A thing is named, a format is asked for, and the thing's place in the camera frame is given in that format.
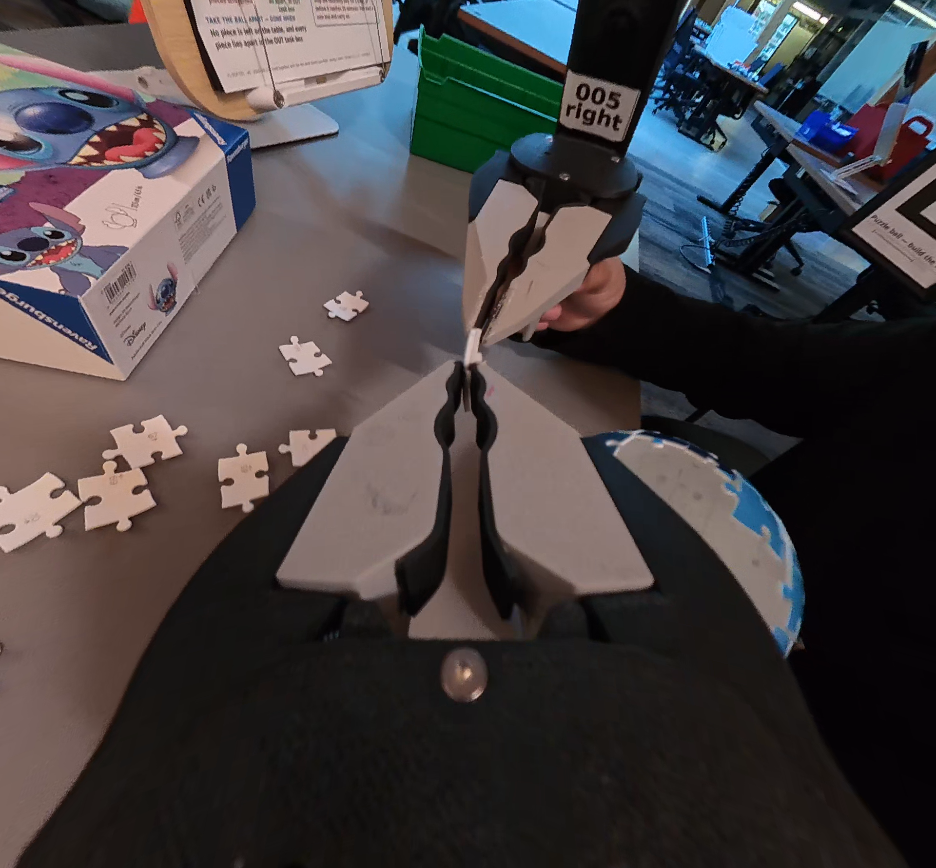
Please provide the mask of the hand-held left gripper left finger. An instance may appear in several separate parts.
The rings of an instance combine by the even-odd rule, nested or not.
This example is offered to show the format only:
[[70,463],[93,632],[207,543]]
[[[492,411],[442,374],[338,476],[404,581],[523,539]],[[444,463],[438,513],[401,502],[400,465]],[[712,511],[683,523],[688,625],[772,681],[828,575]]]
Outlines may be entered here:
[[463,382],[462,363],[446,362],[352,431],[278,570],[282,586],[421,611],[446,573]]

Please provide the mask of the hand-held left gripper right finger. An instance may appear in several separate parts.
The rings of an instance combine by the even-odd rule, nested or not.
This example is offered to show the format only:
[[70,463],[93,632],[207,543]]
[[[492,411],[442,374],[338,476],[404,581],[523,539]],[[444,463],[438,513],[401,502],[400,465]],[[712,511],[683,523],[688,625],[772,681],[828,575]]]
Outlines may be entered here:
[[482,567],[500,617],[654,579],[579,432],[485,364],[469,375]]

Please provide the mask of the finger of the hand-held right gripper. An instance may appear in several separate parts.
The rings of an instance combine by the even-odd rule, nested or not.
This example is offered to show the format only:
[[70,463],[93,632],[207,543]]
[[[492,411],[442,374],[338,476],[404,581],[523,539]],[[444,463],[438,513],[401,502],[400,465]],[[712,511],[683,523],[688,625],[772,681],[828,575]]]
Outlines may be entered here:
[[521,184],[472,182],[462,282],[466,331],[489,326],[511,266],[528,243],[538,213],[537,198]]
[[545,225],[540,249],[499,298],[483,345],[518,333],[531,335],[544,313],[579,288],[591,266],[591,251],[610,221],[610,215],[593,207],[561,208]]

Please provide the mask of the white curved jigsaw piece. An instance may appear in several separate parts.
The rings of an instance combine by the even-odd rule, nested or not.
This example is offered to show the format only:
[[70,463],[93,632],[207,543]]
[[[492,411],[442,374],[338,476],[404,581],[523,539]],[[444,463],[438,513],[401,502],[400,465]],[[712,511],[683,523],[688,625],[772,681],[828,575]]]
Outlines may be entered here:
[[462,406],[466,412],[472,411],[472,377],[483,361],[482,337],[483,330],[479,327],[472,328],[466,337],[462,356]]

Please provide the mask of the blue puzzle ball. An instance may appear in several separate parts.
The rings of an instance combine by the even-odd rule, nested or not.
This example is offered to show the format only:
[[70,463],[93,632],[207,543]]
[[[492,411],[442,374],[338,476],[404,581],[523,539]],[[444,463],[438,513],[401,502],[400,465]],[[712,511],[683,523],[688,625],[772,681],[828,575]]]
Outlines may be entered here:
[[784,658],[799,641],[805,587],[797,551],[776,511],[739,471],[696,444],[652,430],[591,437],[631,471],[731,571]]

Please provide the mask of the white puzzle pieces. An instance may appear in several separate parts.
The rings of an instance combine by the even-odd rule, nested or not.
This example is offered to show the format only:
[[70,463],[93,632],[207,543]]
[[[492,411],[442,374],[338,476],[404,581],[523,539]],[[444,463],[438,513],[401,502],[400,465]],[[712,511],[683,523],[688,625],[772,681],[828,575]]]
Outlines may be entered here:
[[[369,305],[361,290],[342,291],[323,304],[328,317],[349,323]],[[294,376],[320,378],[332,363],[313,341],[290,336],[278,347]],[[145,474],[147,467],[180,457],[179,440],[187,435],[184,425],[173,426],[162,414],[143,420],[136,428],[125,424],[111,430],[113,448],[101,453],[98,472],[77,480],[77,492],[52,472],[43,473],[30,484],[11,491],[2,486],[1,546],[11,553],[40,537],[55,539],[63,532],[61,521],[83,508],[86,531],[112,526],[118,532],[130,530],[134,518],[156,507]],[[292,430],[279,452],[287,454],[295,467],[307,464],[331,441],[335,429]],[[217,481],[223,510],[248,513],[254,503],[270,492],[269,462],[264,451],[250,452],[244,443],[233,455],[217,463]]]

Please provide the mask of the person's right forearm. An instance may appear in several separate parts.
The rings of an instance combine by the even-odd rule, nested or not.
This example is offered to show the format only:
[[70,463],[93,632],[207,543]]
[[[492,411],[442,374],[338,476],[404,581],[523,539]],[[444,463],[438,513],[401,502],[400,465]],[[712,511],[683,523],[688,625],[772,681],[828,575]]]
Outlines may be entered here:
[[857,432],[934,467],[933,319],[774,321],[683,296],[626,267],[620,303],[574,333],[532,343],[684,394],[720,416],[803,441]]

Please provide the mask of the cartoon printed puzzle box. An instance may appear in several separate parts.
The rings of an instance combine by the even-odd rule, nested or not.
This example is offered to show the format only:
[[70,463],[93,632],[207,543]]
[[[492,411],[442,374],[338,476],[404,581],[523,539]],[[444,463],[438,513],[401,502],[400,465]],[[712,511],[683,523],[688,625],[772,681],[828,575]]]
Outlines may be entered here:
[[126,380],[255,206],[240,126],[3,45],[1,357]]

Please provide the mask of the person's right hand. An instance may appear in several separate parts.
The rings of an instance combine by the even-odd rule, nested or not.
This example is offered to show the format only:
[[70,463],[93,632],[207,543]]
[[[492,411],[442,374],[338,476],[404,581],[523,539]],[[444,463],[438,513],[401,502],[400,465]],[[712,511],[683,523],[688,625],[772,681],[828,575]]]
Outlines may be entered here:
[[626,282],[626,265],[618,256],[591,266],[578,289],[544,312],[535,331],[574,333],[597,324],[620,303]]

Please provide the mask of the black swivel chair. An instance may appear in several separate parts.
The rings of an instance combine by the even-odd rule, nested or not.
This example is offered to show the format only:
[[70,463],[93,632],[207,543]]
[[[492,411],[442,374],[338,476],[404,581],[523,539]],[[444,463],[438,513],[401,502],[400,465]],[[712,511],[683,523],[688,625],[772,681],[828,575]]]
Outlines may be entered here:
[[653,113],[671,113],[681,135],[717,151],[727,143],[719,117],[728,113],[732,89],[725,73],[704,53],[705,36],[696,9],[686,11],[663,60]]

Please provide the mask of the white desk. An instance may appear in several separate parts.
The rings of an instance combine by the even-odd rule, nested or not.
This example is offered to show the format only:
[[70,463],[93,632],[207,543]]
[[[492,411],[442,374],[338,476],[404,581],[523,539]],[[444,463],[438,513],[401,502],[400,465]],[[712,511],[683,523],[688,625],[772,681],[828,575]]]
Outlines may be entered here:
[[465,40],[555,82],[563,82],[576,14],[557,0],[500,0],[458,10]]

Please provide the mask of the green plastic crate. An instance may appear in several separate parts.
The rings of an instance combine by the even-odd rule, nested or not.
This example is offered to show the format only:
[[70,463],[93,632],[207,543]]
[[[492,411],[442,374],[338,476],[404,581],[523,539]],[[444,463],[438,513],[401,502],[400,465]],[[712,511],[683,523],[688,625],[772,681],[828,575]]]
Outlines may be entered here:
[[473,173],[497,150],[555,130],[559,82],[449,35],[417,35],[411,154]]

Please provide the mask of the blue plastic bin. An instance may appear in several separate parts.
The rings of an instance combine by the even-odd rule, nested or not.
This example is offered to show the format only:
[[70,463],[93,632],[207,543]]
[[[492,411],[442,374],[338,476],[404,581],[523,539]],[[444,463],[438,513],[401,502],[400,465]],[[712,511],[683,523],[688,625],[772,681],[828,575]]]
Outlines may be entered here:
[[858,132],[858,128],[836,121],[830,113],[815,110],[802,122],[795,137],[814,149],[840,158],[848,152],[848,145]]

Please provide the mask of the instruction paper sheet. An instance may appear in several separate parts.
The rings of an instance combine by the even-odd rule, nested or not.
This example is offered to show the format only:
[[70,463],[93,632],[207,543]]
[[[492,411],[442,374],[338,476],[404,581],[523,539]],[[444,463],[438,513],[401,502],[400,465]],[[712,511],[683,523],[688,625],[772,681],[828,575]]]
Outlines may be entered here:
[[227,93],[389,66],[392,0],[183,0],[214,88]]

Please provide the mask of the red box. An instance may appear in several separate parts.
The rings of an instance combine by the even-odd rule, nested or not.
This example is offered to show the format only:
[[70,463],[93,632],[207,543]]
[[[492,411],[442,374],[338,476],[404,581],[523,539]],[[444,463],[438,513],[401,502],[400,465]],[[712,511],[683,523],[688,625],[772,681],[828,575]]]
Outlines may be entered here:
[[927,151],[933,127],[933,120],[926,115],[915,115],[900,126],[890,159],[881,167],[882,184],[896,178]]

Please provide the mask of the black framed task sign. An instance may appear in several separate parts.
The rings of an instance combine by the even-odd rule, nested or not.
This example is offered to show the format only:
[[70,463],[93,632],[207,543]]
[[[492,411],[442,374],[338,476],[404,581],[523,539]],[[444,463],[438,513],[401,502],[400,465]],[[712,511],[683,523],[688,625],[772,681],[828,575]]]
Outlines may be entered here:
[[849,238],[923,293],[935,287],[935,165],[907,173],[847,222]]

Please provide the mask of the wooden document stand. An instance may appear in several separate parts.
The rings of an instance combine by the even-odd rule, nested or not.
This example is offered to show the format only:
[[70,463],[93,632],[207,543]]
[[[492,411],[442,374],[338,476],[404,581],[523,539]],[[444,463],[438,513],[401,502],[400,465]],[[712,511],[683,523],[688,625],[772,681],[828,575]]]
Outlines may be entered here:
[[280,88],[227,93],[214,88],[206,61],[195,39],[183,0],[141,0],[150,32],[167,72],[156,88],[154,77],[139,82],[151,93],[162,91],[166,100],[187,100],[190,106],[222,120],[240,123],[250,133],[254,149],[334,137],[337,121],[315,106],[316,102],[383,83],[390,72],[363,72],[317,77]]

